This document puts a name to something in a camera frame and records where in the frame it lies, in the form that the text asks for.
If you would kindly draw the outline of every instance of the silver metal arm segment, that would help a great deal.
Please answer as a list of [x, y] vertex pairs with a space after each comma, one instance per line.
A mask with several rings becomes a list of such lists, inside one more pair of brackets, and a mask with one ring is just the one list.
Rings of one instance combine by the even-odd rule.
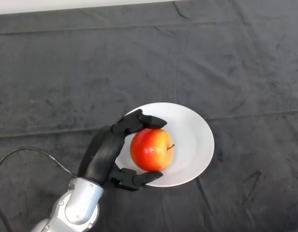
[[86, 232], [92, 228], [99, 216], [102, 187], [93, 181], [75, 178], [68, 189], [55, 203], [50, 218], [42, 220], [31, 232]]

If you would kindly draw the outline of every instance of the white plate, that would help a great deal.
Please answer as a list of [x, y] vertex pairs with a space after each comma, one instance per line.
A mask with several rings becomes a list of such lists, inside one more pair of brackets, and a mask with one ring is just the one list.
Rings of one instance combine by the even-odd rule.
[[[175, 144], [172, 165], [162, 172], [164, 175], [161, 178], [147, 185], [181, 185], [194, 179], [208, 167], [214, 152], [214, 138], [209, 125], [200, 115], [184, 106], [165, 102], [143, 105], [131, 112], [137, 109], [142, 109], [145, 115], [166, 120], [167, 125], [163, 129], [170, 133]], [[134, 136], [135, 134], [126, 137], [115, 163], [120, 169], [130, 168], [141, 174], [145, 171], [134, 164], [129, 151]]]

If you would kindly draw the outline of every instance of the black robotic finger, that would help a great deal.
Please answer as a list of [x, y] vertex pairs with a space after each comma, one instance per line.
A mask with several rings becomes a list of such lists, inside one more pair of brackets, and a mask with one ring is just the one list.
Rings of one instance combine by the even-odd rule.
[[120, 189], [136, 191], [143, 185], [150, 183], [163, 176], [161, 172], [147, 172], [137, 175], [137, 172], [132, 169], [122, 168], [120, 171], [112, 171], [110, 173], [110, 181], [114, 186]]

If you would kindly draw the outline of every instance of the white wall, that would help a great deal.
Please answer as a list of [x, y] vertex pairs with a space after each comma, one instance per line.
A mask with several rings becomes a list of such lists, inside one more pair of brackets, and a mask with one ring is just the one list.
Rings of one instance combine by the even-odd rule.
[[0, 14], [139, 4], [162, 1], [170, 0], [0, 0]]

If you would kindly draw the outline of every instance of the apple stem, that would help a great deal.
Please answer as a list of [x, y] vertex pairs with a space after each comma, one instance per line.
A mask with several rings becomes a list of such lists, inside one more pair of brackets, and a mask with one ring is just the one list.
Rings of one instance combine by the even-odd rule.
[[173, 147], [174, 147], [174, 144], [171, 147], [168, 147], [167, 150], [170, 149], [170, 148], [173, 148]]

